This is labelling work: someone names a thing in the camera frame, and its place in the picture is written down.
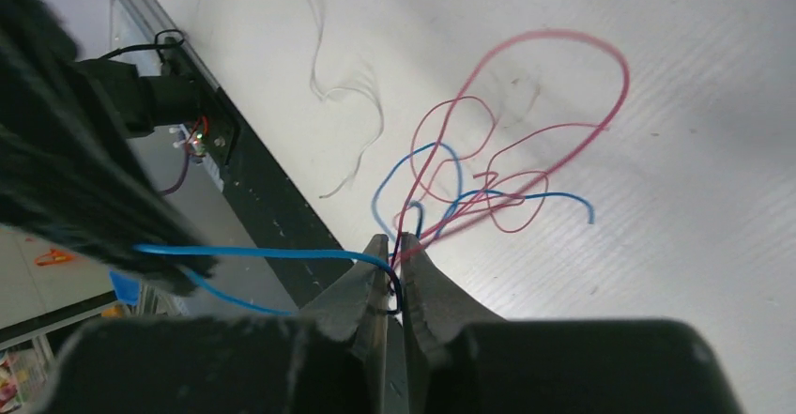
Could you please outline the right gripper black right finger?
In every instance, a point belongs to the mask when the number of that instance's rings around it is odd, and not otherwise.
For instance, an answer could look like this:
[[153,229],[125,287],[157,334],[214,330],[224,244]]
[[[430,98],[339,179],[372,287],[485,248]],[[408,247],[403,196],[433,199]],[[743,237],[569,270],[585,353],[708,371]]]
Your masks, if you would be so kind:
[[718,359],[672,319],[510,321],[400,237],[412,413],[739,413]]

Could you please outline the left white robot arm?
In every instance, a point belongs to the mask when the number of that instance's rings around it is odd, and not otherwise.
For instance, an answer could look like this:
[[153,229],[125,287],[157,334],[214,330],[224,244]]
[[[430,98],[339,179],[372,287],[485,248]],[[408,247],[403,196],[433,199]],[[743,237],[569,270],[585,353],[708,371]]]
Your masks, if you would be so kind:
[[1,221],[167,292],[188,296],[211,257],[145,253],[198,237],[149,181],[123,114],[152,115],[156,82],[80,60],[42,0],[1,0]]

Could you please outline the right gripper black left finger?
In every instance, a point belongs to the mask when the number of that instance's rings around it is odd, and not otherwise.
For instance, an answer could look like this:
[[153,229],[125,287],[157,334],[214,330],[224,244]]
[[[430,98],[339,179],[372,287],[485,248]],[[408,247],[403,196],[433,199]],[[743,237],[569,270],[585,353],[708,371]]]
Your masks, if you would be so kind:
[[99,320],[67,342],[40,413],[381,413],[388,240],[293,316]]

